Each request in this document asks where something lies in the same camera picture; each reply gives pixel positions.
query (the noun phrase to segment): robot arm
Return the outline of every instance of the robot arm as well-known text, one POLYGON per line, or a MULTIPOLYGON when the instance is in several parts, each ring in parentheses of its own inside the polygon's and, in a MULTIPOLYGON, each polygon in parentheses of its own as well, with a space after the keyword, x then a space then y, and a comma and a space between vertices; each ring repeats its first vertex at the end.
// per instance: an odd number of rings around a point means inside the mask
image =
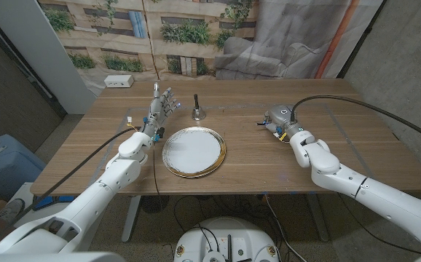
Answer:
POLYGON ((290 122, 290 113, 286 106, 271 108, 264 124, 275 130, 276 137, 289 138, 298 164, 312 167, 311 178, 316 185, 355 199, 421 242, 421 199, 344 166, 324 141, 315 141, 300 124, 290 122))
POLYGON ((69 253, 77 251, 83 236, 114 195, 132 183, 147 161, 147 151, 163 135, 162 124, 175 109, 170 88, 162 96, 154 85, 154 99, 144 126, 119 147, 106 171, 64 210, 20 226, 0 241, 2 253, 69 253))

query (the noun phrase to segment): gray curtain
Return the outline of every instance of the gray curtain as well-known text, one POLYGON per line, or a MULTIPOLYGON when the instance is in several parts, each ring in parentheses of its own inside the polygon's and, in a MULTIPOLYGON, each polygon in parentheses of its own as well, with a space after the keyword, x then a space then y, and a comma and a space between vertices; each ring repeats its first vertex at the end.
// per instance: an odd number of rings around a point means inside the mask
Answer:
POLYGON ((314 77, 350 0, 259 0, 256 37, 230 37, 217 79, 314 77))

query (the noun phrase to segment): backdrop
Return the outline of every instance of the backdrop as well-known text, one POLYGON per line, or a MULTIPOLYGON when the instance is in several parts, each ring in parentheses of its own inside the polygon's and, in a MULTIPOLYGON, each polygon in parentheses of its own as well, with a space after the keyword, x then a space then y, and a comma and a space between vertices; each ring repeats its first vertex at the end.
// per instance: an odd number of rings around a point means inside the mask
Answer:
POLYGON ((382 0, 40 0, 87 88, 337 76, 382 0))

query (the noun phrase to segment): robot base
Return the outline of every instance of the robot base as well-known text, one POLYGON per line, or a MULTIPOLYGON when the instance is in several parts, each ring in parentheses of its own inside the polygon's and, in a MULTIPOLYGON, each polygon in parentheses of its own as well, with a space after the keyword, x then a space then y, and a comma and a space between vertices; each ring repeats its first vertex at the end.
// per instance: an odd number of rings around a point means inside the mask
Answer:
POLYGON ((175 262, 278 261, 272 239, 252 223, 240 218, 218 217, 199 225, 188 230, 178 241, 175 262), (199 225, 209 239, 210 247, 199 225))

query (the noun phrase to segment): white plate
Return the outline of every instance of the white plate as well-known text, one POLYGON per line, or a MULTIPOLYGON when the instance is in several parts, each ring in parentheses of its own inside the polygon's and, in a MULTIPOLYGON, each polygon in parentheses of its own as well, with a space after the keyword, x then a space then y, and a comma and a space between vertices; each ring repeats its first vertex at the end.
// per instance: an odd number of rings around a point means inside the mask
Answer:
POLYGON ((162 160, 172 173, 198 178, 214 171, 224 161, 224 139, 205 127, 188 127, 168 138, 162 160))

